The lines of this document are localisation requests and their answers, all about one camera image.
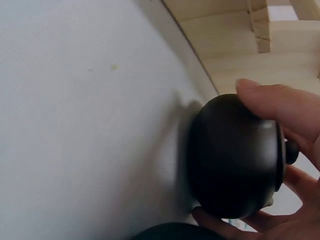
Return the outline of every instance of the white surface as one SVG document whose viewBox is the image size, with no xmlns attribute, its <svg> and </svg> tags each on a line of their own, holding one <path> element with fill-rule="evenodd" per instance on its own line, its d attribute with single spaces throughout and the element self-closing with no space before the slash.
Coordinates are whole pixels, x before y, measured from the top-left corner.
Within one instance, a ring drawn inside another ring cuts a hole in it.
<svg viewBox="0 0 320 240">
<path fill-rule="evenodd" d="M 0 36 L 0 239 L 186 218 L 178 127 L 216 94 L 159 1 L 4 0 Z"/>
<path fill-rule="evenodd" d="M 269 6 L 268 8 L 269 8 L 269 18 L 271 22 L 299 20 L 294 7 L 291 5 Z"/>
</svg>

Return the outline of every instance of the teapot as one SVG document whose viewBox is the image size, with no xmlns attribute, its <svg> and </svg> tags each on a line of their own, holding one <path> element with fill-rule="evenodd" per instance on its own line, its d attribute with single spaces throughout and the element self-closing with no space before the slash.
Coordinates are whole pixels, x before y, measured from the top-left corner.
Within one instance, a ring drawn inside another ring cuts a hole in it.
<svg viewBox="0 0 320 240">
<path fill-rule="evenodd" d="M 186 168 L 192 195 L 209 214 L 240 219 L 273 203 L 287 164 L 299 148 L 281 126 L 261 119 L 236 94 L 220 95 L 196 115 L 186 140 Z M 223 240 L 204 228 L 167 223 L 134 240 Z"/>
</svg>

